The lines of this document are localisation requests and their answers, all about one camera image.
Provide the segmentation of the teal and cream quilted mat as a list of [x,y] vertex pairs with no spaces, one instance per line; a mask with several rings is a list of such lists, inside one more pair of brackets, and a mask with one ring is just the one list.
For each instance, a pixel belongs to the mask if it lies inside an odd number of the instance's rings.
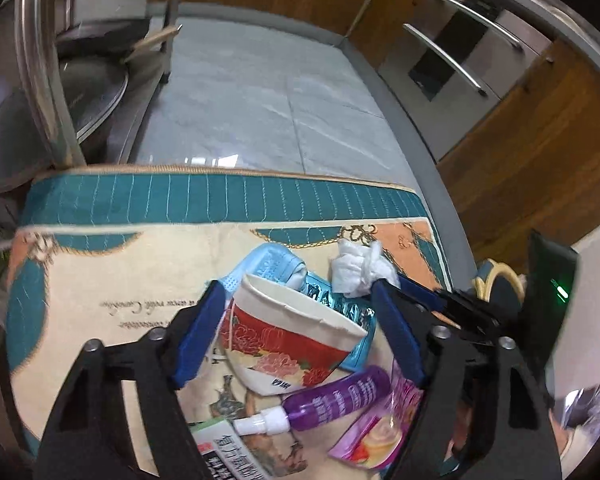
[[30,450],[85,341],[125,344],[165,326],[265,243],[326,276],[343,239],[379,240],[399,272],[432,289],[451,284],[425,203],[402,186],[132,166],[36,181],[12,245],[6,316],[10,385]]

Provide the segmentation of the wooden kitchen cabinets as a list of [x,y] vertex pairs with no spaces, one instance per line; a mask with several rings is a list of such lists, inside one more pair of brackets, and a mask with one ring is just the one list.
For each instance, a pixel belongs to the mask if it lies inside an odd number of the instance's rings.
[[[148,0],[166,10],[168,0]],[[343,50],[434,214],[453,268],[528,268],[533,230],[573,244],[600,226],[600,35],[556,0],[494,0],[550,38],[498,105],[438,162],[379,75],[422,0],[180,0],[178,14],[268,25]]]

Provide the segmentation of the white green medicine box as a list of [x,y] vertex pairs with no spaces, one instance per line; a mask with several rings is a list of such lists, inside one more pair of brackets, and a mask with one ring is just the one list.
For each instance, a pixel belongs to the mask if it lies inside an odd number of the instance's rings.
[[271,479],[225,418],[190,424],[189,431],[213,479]]

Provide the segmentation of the round dark pan lid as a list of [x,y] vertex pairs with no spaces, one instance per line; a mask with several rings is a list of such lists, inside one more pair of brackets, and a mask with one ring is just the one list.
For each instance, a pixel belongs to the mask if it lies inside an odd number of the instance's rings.
[[[128,86],[126,69],[106,58],[60,64],[60,79],[76,140],[84,142],[112,113]],[[0,77],[0,194],[50,166],[26,94]]]

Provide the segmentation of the pink snack wrapper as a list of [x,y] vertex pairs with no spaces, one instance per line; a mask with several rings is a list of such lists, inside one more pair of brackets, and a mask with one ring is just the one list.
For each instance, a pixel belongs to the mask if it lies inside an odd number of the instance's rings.
[[351,467],[386,471],[410,431],[421,398],[422,390],[393,361],[390,394],[358,416],[328,456]]

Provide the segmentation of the red floral paper cup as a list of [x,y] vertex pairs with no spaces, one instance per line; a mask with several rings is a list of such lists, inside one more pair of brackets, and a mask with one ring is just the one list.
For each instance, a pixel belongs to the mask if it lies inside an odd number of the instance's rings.
[[282,396],[324,382],[365,336],[302,292],[247,274],[226,307],[219,345],[248,390]]

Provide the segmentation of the stainless steel oven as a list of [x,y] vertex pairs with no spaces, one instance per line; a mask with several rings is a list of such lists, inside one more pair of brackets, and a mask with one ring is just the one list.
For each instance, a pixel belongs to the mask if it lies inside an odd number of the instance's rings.
[[550,38],[494,0],[422,0],[379,75],[438,162],[549,45]]

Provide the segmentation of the blue surgical face mask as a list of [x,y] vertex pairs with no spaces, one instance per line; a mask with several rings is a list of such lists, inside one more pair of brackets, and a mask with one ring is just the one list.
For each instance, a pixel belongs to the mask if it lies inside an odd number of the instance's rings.
[[225,289],[225,304],[233,298],[246,274],[301,290],[306,282],[308,269],[304,261],[287,247],[263,243],[240,260],[229,274],[219,279]]

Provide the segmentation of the teal bin with yellow rim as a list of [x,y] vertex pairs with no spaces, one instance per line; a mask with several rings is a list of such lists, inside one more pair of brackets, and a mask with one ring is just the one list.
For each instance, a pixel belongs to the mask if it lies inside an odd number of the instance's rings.
[[506,263],[483,260],[478,264],[472,287],[478,298],[503,307],[521,307],[524,302],[524,284]]

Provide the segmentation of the blue foil sachet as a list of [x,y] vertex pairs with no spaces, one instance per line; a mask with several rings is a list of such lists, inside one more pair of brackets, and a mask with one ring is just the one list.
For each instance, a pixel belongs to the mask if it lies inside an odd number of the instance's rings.
[[362,339],[340,364],[342,370],[355,373],[364,370],[376,332],[376,314],[365,297],[347,298],[332,290],[329,281],[308,272],[300,292],[316,300],[326,308],[338,312],[366,331]]

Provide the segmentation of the stainless steel shelf rack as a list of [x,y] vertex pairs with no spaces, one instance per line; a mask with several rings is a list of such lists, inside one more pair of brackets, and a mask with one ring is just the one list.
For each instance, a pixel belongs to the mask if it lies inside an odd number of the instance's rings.
[[[86,163],[78,130],[69,118],[69,105],[60,83],[55,38],[56,0],[16,0],[16,50],[20,78],[43,141],[55,167],[65,169]],[[111,113],[95,120],[96,133],[106,140],[104,162],[129,161],[140,127],[160,84],[169,81],[173,38],[180,0],[166,2],[163,28],[158,37],[134,48],[123,64],[129,82]]]

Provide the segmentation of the white tissue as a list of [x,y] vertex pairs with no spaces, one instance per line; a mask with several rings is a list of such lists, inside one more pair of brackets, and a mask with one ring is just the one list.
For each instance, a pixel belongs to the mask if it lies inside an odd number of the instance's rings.
[[368,246],[338,240],[338,256],[330,262],[333,292],[347,298],[367,296],[379,280],[386,280],[394,287],[400,285],[398,272],[384,256],[379,240],[372,240]]

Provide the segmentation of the purple spray bottle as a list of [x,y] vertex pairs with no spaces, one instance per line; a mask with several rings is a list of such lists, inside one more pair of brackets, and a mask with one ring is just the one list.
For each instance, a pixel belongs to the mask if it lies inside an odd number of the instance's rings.
[[291,430],[315,429],[363,408],[369,408],[391,391],[388,373],[372,365],[362,372],[326,385],[293,393],[282,404],[247,418],[235,419],[240,436],[276,436]]

